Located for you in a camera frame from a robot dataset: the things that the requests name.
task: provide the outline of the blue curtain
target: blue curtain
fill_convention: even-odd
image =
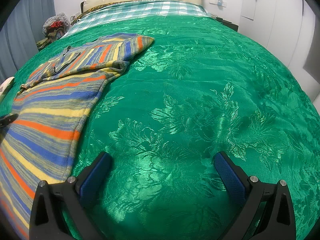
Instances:
[[[37,52],[44,22],[55,15],[53,0],[20,0],[0,31],[0,84]]]

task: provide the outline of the pile of clothes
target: pile of clothes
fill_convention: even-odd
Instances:
[[[38,50],[40,51],[50,43],[60,39],[68,31],[69,27],[70,22],[65,13],[59,13],[47,19],[42,27],[42,33],[46,38],[37,42]]]

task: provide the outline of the silver bolt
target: silver bolt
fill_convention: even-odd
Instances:
[[[280,180],[280,184],[281,184],[282,186],[286,186],[286,185],[287,185],[286,181],[283,180],[283,179]]]
[[[250,180],[251,180],[252,182],[258,182],[258,178],[257,178],[256,176],[251,176],[251,177],[250,177]]]
[[[69,177],[69,178],[67,179],[67,181],[68,181],[69,183],[73,183],[75,180],[76,180],[76,177],[74,177],[74,176],[71,176],[71,177]]]
[[[38,185],[39,185],[40,187],[43,187],[46,183],[47,183],[47,182],[46,182],[45,180],[41,180]]]

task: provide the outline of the green and white checkered fabric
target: green and white checkered fabric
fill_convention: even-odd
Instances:
[[[109,5],[84,16],[63,36],[63,38],[87,28],[110,22],[154,15],[190,15],[210,17],[205,9],[193,3],[179,0],[139,0]]]

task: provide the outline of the green floral blanket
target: green floral blanket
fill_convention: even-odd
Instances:
[[[146,17],[58,40],[17,72],[0,114],[34,68],[66,44],[117,32],[155,42],[104,90],[78,145],[74,175],[102,150],[113,156],[88,210],[106,236],[217,239],[239,209],[212,163],[223,150],[248,175],[287,181],[303,239],[319,217],[320,117],[284,65],[213,19]]]

